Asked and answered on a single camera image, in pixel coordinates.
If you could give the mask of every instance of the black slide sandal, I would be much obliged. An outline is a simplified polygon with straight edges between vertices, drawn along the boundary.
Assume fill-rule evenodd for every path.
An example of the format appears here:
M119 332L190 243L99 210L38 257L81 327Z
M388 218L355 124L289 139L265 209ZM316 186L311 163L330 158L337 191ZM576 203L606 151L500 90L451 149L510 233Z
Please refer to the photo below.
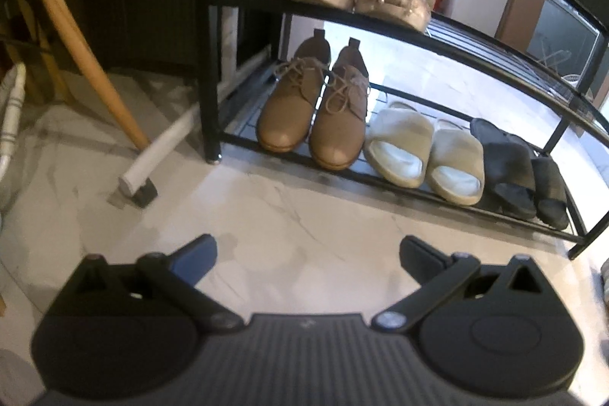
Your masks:
M484 175L487 198L479 204L498 201L503 213L519 219L532 219L535 208L535 176L529 151L508 139L506 133L485 119L473 119L471 134L484 150Z
M520 136L508 135L513 143L524 146L531 157L535 175L535 207L537 217L543 223L555 229L566 229L569 225L567 216L567 195L564 179L558 165L550 157L537 156L531 146Z

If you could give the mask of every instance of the shoe rack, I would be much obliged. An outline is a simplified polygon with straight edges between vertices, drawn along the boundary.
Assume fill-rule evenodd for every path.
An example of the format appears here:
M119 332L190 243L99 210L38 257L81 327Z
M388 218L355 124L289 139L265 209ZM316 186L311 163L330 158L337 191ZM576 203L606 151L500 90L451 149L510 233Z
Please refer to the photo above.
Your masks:
M274 54L274 59L271 58L250 74L241 86L235 90L232 98L218 105L217 82L220 75L220 62L218 61L218 51L216 48L218 44L218 23L220 22L220 13L223 7L298 15L319 21L330 21L348 25L416 45L479 70L543 103L561 117L560 123L547 144L543 148L533 147L536 153L540 155L550 155L570 124L579 126L601 142L602 145L609 147L609 122L584 97L598 70L605 48L609 45L607 28L609 27L609 8L599 3L598 0L569 1L583 15L587 16L590 22L599 30L595 49L577 88L573 88L563 82L558 76L554 75L530 56L512 49L473 28L459 24L436 13L432 15L430 28L423 34L361 14L290 0L197 0L199 101L205 159L210 164L220 163L222 159L221 144L230 143L255 150L259 153L278 156L285 161L294 162L302 166L313 169L319 168L309 156L306 146L301 146L292 152L274 154L263 150L256 140L254 129L255 116L260 106L264 103L263 95L268 94L270 86L275 81L273 69L278 62L277 54ZM457 43L451 36L451 30L447 28L456 28L461 33L466 33L469 36L469 41L463 43L463 40L460 40ZM492 53L488 50L489 46L493 49ZM545 85L535 84L536 78L527 79L523 77L523 73L527 72L536 75L537 81L542 80ZM394 95L410 102L419 103L462 120L471 121L476 117L387 86L371 83L370 87L380 91L382 94ZM549 92L547 90L548 87L560 89L560 91ZM241 129L229 132L227 125L237 113L242 111L245 103L251 101L258 102L255 106L258 110L254 110ZM349 169L326 172L351 181L435 203L445 209L467 212L474 217L485 218L490 221L526 229L530 232L540 232L555 238L567 240L575 244L569 251L570 259L577 257L609 226L608 212L596 226L587 230L569 191L567 191L568 212L571 218L572 230L558 231L535 221L515 219L501 213L483 210L477 206L469 207L452 204L429 190L422 188L407 189L390 184L367 164L363 156L360 156L360 160Z

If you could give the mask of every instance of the white tile floor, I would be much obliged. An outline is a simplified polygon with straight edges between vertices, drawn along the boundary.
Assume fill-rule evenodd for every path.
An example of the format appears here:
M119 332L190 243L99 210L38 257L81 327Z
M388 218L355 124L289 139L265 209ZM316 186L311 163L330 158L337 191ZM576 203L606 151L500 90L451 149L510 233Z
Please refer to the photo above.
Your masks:
M557 121L543 106L485 75L398 42L327 24L334 55L349 35L361 37L375 81L489 118L535 143L543 143ZM196 136L153 173L159 197L138 210L116 194L117 177L135 152L86 82L77 76L69 80L86 107L30 111L16 160L0 185L0 291L8 305L0 318L0 349L30 361L28 342L41 312L85 253L133 262L147 251L170 252L210 232L218 240L219 260L199 288L244 317L252 312L362 312L368 319L416 289L397 254L403 236L415 234L440 250L469 251L488 263L532 254L585 337L572 392L594 406L609 396L602 350L607 323L593 279L609 256L609 232L569 262L568 244L561 241L472 222L232 146L223 148L220 166L208 166L195 150ZM188 106L178 80L147 80L152 100L144 84L126 76L113 80L151 136ZM609 208L607 186L571 131L555 156L591 225L604 205ZM0 399L7 406L24 404L18 395L23 386L7 377L0 376ZM36 381L27 383L31 395L40 390ZM16 399L5 399L10 394Z

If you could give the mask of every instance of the shoe toe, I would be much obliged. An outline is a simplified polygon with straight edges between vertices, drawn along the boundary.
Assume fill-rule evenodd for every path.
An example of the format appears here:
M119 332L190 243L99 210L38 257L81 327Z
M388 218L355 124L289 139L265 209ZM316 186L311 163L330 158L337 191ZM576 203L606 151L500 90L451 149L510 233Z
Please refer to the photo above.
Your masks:
M311 126L312 108L301 98L269 102L258 119L260 144L274 152L284 152L302 142Z
M322 143L315 147L313 154L315 157L331 167L342 167L351 164L352 157L345 150L331 143Z
M355 116L323 116L313 126L309 145L313 158L327 169L346 169L362 148L365 125Z

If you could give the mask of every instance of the white slide sandal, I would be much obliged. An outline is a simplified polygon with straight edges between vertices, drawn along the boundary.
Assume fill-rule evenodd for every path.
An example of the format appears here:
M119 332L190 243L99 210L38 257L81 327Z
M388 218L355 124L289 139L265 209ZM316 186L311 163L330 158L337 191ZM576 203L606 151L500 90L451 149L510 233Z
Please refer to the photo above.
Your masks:
M363 154L388 181L418 188L425 179L433 136L429 119L409 105L393 102L370 123Z
M474 205L484 189L482 145L467 130L438 119L427 164L427 183L449 202Z

